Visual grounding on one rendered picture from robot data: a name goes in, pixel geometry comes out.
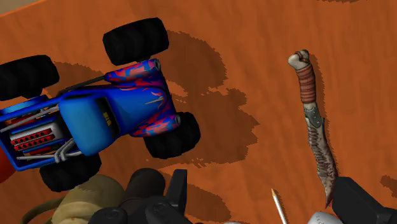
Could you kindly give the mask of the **dark brown rounded object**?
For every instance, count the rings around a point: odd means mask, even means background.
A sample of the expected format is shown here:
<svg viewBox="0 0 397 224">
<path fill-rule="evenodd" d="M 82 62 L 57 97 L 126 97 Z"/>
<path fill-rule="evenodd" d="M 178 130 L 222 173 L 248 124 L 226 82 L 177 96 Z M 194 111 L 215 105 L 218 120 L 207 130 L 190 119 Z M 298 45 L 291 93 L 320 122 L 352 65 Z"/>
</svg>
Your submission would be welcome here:
<svg viewBox="0 0 397 224">
<path fill-rule="evenodd" d="M 152 168 L 138 169 L 131 175 L 120 204 L 163 195 L 164 190 L 165 178 L 159 171 Z"/>
</svg>

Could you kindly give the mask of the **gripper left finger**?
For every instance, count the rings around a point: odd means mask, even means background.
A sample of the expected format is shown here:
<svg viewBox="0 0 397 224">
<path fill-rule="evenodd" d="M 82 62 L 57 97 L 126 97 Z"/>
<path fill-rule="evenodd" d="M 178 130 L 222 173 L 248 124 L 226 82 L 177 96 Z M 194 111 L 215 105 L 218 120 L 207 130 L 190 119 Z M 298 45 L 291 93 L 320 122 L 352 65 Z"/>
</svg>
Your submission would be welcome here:
<svg viewBox="0 0 397 224">
<path fill-rule="evenodd" d="M 88 224 L 193 224 L 185 217 L 187 170 L 176 169 L 163 195 L 96 211 Z"/>
</svg>

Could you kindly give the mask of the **orange-red object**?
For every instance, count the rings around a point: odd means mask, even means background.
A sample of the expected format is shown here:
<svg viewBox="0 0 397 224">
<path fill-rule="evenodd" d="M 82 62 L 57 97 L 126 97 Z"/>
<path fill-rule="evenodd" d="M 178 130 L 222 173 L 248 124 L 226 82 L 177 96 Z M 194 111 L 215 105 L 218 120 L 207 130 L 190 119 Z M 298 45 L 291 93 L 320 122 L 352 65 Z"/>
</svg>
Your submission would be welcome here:
<svg viewBox="0 0 397 224">
<path fill-rule="evenodd" d="M 0 147 L 0 183 L 6 181 L 15 173 L 15 169 L 3 149 Z"/>
</svg>

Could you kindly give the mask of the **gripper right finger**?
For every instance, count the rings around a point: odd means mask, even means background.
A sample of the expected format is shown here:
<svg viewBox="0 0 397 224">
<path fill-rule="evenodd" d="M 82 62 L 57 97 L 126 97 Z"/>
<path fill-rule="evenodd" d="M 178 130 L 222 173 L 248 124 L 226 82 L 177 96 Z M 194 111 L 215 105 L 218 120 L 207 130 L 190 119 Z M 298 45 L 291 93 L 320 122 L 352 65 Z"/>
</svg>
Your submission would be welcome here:
<svg viewBox="0 0 397 224">
<path fill-rule="evenodd" d="M 382 206 L 349 177 L 337 178 L 332 209 L 343 224 L 397 224 L 397 209 Z"/>
</svg>

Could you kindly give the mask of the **white rounded object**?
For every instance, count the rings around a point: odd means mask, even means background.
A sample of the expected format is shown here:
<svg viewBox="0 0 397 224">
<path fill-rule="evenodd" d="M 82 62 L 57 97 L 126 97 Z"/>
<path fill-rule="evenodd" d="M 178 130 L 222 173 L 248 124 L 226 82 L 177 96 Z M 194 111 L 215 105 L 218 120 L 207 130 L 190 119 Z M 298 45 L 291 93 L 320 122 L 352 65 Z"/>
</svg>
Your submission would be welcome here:
<svg viewBox="0 0 397 224">
<path fill-rule="evenodd" d="M 321 211 L 315 212 L 307 224 L 343 224 L 336 216 Z"/>
</svg>

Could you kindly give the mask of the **blue toy monster truck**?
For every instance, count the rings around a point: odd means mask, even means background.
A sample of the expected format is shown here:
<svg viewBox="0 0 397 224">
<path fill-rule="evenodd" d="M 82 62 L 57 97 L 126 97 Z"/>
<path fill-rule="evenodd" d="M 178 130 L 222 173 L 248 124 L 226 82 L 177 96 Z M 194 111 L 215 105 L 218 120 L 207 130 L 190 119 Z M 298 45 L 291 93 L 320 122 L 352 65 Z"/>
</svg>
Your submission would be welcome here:
<svg viewBox="0 0 397 224">
<path fill-rule="evenodd" d="M 169 47 L 159 18 L 146 18 L 103 35 L 117 70 L 60 90 L 43 89 L 59 81 L 47 55 L 0 65 L 0 101 L 24 101 L 0 109 L 0 147 L 15 172 L 39 169 L 54 192 L 70 190 L 99 172 L 99 153 L 119 137 L 144 139 L 154 158 L 177 157 L 195 147 L 195 117 L 176 111 L 157 53 Z"/>
</svg>

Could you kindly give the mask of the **white pencil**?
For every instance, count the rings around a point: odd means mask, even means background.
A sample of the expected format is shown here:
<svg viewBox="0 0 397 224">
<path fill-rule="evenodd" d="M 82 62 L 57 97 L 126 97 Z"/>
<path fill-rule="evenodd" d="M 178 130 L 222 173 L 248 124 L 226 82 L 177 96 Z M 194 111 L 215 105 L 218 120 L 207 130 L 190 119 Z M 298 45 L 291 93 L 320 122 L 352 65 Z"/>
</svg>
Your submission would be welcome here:
<svg viewBox="0 0 397 224">
<path fill-rule="evenodd" d="M 288 224 L 287 221 L 286 221 L 286 217 L 284 215 L 284 212 L 282 210 L 281 204 L 279 202 L 279 199 L 277 197 L 277 194 L 276 194 L 276 192 L 275 192 L 275 190 L 273 188 L 271 189 L 271 192 L 272 192 L 272 197 L 273 197 L 275 206 L 277 208 L 277 211 L 279 213 L 280 219 L 282 221 L 282 224 Z"/>
</svg>

